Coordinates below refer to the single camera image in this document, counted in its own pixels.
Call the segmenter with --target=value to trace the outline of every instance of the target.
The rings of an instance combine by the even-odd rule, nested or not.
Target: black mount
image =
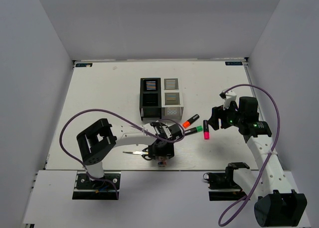
[[[250,169],[244,162],[233,162],[228,164],[225,173],[208,173],[209,188],[211,190],[241,189],[241,187],[234,182],[233,178],[234,170],[242,168]]]
[[[306,209],[307,199],[304,194],[294,190],[280,194],[274,191],[265,197],[259,197],[254,212],[261,227],[296,227]]]
[[[117,190],[120,189],[121,174],[105,173],[103,179],[114,182]],[[85,173],[77,176],[73,191],[73,200],[117,200],[115,190],[111,184],[101,181],[91,181]]]
[[[82,161],[86,166],[102,161],[115,146],[117,137],[113,136],[112,125],[103,118],[76,136],[80,148]]]
[[[258,101],[255,97],[240,97],[239,107],[235,101],[230,102],[228,109],[223,110],[223,106],[213,107],[212,115],[208,120],[208,124],[216,131],[219,129],[219,120],[221,121],[221,128],[227,129],[231,126],[238,127],[240,134],[244,136],[245,142],[251,136],[268,135],[271,137],[272,133],[267,122],[259,121]]]

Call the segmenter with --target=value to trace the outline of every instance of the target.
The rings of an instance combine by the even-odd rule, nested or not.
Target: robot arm
[[[175,141],[182,137],[177,124],[167,126],[160,122],[151,122],[142,126],[145,131],[156,134],[166,140]],[[170,159],[174,156],[173,143],[164,142],[149,136],[131,126],[112,126],[108,119],[100,119],[79,133],[76,137],[82,161],[88,173],[95,178],[103,178],[102,160],[115,147],[144,144],[148,146],[148,157]]]
[[[238,127],[239,133],[251,150],[258,169],[269,155],[270,159],[259,183],[250,198],[255,202],[255,218],[261,227],[295,227],[306,208],[307,199],[304,194],[297,194],[286,178],[276,152],[270,150],[273,143],[272,133],[267,122],[259,121],[258,102],[254,97],[240,97],[239,107],[236,94],[232,91],[221,93],[225,99],[222,106],[212,108],[212,116],[208,124],[214,130]],[[239,185],[248,194],[255,184],[256,178],[244,163],[230,163],[226,168],[226,181]]]

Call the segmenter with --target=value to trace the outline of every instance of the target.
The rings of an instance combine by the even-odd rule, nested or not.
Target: marker
[[[197,119],[199,118],[199,115],[196,114],[193,117],[189,118],[186,122],[183,123],[183,127],[187,128],[189,127],[192,123],[194,123]]]
[[[198,126],[198,127],[193,127],[191,129],[188,129],[185,131],[185,136],[197,133],[197,132],[201,132],[203,130],[202,126]]]
[[[204,127],[204,139],[209,140],[209,129],[208,129],[208,121],[203,121],[203,127]]]

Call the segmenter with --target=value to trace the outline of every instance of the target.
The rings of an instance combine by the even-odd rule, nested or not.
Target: white wall
[[[73,60],[245,57],[279,0],[40,0]]]
[[[0,0],[0,223],[20,227],[72,62],[39,0]]]
[[[319,0],[280,0],[249,61],[253,83],[276,100],[282,128],[278,153],[308,199],[313,227],[318,216]],[[258,95],[276,131],[274,108]]]

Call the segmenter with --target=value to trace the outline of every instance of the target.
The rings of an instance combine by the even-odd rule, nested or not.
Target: green marker
[[[203,131],[203,127],[202,126],[198,126],[198,127],[193,127],[191,129],[185,130],[185,136],[197,133],[197,132],[202,132]]]

